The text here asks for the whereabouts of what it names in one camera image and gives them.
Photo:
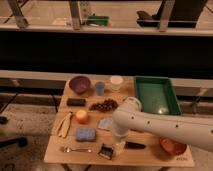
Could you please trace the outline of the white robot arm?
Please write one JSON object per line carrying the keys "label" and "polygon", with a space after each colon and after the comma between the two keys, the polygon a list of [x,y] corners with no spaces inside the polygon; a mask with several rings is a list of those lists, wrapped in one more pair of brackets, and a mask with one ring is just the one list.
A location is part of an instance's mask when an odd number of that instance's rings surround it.
{"label": "white robot arm", "polygon": [[144,131],[213,152],[213,119],[142,112],[135,97],[127,97],[112,114],[111,132],[117,141],[130,129]]}

